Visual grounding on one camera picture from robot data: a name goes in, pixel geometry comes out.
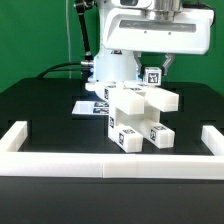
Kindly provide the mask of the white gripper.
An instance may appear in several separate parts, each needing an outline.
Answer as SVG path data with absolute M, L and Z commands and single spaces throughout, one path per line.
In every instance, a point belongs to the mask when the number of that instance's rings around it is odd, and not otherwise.
M 204 54 L 209 49 L 211 9 L 186 8 L 182 0 L 111 0 L 103 28 L 107 49 L 168 53 L 162 65 L 164 75 L 174 54 Z M 141 53 L 134 52 L 137 77 L 145 66 Z

